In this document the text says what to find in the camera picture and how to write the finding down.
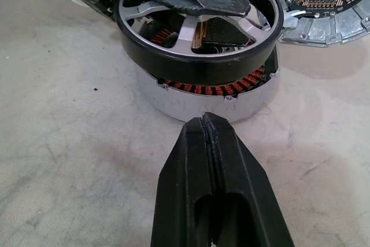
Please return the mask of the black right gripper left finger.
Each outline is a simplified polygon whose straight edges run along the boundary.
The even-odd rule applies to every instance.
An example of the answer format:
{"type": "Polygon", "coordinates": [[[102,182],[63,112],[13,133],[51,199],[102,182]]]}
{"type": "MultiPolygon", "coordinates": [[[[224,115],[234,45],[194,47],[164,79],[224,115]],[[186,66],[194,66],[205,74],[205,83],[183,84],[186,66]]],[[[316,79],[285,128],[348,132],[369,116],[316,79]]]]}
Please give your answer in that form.
{"type": "Polygon", "coordinates": [[[150,247],[215,243],[213,116],[183,125],[158,178],[150,247]]]}

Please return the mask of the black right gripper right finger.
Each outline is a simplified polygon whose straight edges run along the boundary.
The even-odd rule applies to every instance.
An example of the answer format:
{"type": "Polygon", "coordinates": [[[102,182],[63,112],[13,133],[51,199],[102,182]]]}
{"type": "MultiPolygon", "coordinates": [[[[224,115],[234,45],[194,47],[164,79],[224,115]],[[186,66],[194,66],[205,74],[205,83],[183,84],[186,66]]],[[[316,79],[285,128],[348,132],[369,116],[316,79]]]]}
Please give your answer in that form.
{"type": "Polygon", "coordinates": [[[224,118],[205,113],[213,174],[216,247],[295,247],[261,164],[224,118]]]}

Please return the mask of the black spoked motor rotor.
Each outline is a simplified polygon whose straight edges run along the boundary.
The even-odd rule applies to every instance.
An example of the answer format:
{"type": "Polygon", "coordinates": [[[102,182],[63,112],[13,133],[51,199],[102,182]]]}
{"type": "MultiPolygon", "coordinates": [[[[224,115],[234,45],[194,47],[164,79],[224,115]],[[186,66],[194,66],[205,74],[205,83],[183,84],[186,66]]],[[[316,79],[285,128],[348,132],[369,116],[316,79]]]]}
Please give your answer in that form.
{"type": "Polygon", "coordinates": [[[232,83],[259,68],[276,46],[284,15],[279,0],[249,0],[245,17],[191,15],[154,0],[119,0],[114,18],[128,56],[151,75],[194,85],[232,83]],[[205,22],[219,17],[252,45],[202,43],[205,22]]]}

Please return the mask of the silver motor stator copper windings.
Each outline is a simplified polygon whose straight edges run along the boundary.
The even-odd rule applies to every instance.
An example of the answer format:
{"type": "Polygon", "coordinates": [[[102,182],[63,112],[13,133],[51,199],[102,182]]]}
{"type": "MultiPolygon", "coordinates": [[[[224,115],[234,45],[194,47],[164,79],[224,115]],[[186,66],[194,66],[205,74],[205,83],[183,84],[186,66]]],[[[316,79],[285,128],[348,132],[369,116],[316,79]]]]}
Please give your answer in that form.
{"type": "Polygon", "coordinates": [[[160,112],[180,121],[217,114],[229,122],[246,120],[272,98],[278,83],[279,52],[274,48],[266,62],[254,72],[230,84],[191,85],[160,79],[135,66],[143,96],[160,112]]]}

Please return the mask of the silver motor cover circuit board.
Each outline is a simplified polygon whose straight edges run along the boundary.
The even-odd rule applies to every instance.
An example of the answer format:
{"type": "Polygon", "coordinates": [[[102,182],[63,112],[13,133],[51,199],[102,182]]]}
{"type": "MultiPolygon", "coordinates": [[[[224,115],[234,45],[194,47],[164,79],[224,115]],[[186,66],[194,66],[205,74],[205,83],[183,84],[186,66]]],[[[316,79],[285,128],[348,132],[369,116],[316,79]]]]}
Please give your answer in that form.
{"type": "Polygon", "coordinates": [[[278,41],[328,47],[370,35],[370,0],[279,0],[284,23],[278,41]]]}

